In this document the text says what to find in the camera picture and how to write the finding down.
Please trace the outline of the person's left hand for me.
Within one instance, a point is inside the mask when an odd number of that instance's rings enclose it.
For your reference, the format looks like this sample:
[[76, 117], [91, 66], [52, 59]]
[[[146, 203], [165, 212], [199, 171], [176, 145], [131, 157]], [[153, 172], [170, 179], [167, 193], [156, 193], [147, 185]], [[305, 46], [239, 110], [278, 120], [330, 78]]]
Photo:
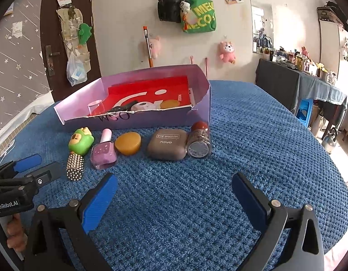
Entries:
[[23, 252], [26, 249], [27, 238], [21, 223], [20, 214], [13, 215], [11, 221], [7, 223], [7, 246], [17, 252]]

